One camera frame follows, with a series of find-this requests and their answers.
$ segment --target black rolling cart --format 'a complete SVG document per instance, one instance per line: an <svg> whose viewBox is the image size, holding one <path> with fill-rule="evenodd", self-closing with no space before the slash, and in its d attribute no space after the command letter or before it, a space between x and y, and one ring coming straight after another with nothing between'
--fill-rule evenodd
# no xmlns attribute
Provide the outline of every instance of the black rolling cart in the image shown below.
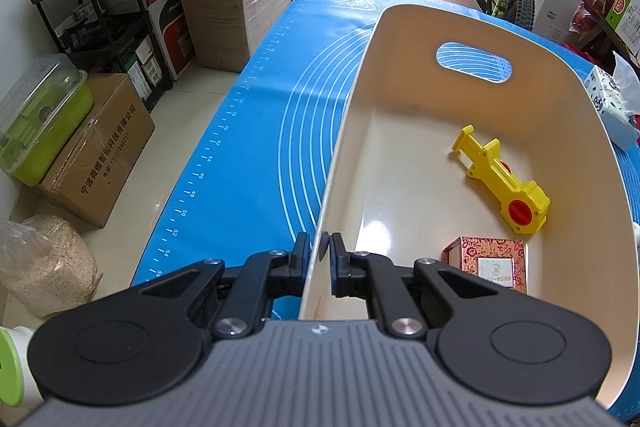
<svg viewBox="0 0 640 427"><path fill-rule="evenodd" d="M157 85L151 87L151 94L145 100L145 106L147 110L151 111L152 108L158 103L158 100L162 94L173 87L173 81L171 75L168 72L166 64L164 63L164 57L153 31L151 20L149 19L148 12L146 12L145 5L142 0L136 0L138 3L138 12L112 15L109 16L102 12L100 3L98 0L88 0L95 12L97 23L100 27L98 39L92 39L92 42L87 46L82 46L80 49L69 50L68 46L65 46L61 38L56 34L55 29L51 25L49 18L42 6L45 0L30 0L32 4L36 6L42 21L44 22L49 35L56 44L56 47L60 53L68 55L71 61L78 68L90 70L92 68L100 68L104 72L127 73L125 61L123 60L123 54L125 49L132 43L140 43L146 36L149 36L154 54L158 58L158 63L162 72L162 77ZM85 0L77 0L78 6L85 3Z"/></svg>

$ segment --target red circle on toy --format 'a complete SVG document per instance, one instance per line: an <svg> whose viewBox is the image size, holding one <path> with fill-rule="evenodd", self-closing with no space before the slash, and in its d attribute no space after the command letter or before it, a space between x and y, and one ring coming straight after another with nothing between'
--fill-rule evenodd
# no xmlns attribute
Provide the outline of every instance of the red circle on toy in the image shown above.
<svg viewBox="0 0 640 427"><path fill-rule="evenodd" d="M526 227L532 219L529 205L520 200L513 200L509 203L509 216L516 225L521 227Z"/></svg>

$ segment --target green plastic container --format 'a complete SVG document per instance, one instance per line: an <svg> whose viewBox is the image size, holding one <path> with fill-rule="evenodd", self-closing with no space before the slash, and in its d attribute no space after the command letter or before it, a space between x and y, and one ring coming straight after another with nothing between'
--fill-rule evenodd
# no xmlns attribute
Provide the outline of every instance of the green plastic container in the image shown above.
<svg viewBox="0 0 640 427"><path fill-rule="evenodd" d="M37 184L93 105L86 73L66 55L38 58L0 102L0 168Z"/></svg>

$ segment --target metal screw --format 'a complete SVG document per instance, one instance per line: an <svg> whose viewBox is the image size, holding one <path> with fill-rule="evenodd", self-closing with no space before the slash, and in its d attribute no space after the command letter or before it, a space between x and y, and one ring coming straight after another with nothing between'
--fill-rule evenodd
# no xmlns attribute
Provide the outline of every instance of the metal screw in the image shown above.
<svg viewBox="0 0 640 427"><path fill-rule="evenodd" d="M402 317L396 319L391 323L391 328L396 333L401 335L415 335L422 331L422 323L418 319L412 319L411 317Z"/></svg>
<svg viewBox="0 0 640 427"><path fill-rule="evenodd" d="M246 328L248 328L247 323L236 317L229 317L216 322L216 329L226 335L239 335L243 331L246 331Z"/></svg>

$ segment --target blue mat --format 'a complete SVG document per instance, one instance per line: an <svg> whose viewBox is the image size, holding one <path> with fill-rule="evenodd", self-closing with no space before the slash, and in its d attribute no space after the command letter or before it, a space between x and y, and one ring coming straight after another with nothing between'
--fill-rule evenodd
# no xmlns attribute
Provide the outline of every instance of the blue mat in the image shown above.
<svg viewBox="0 0 640 427"><path fill-rule="evenodd" d="M553 42L439 0L294 0L204 132L149 239L133 284L207 257L240 265L258 251L289 250L299 231L315 234L356 69L381 10L401 3L497 24L550 49L581 78L591 70L590 63ZM511 73L506 60L460 44L441 47L438 60L490 80ZM616 154L634 219L640 221L640 150ZM297 298L279 299L274 315L295 318L298 308ZM634 399L619 411L640 410Z"/></svg>

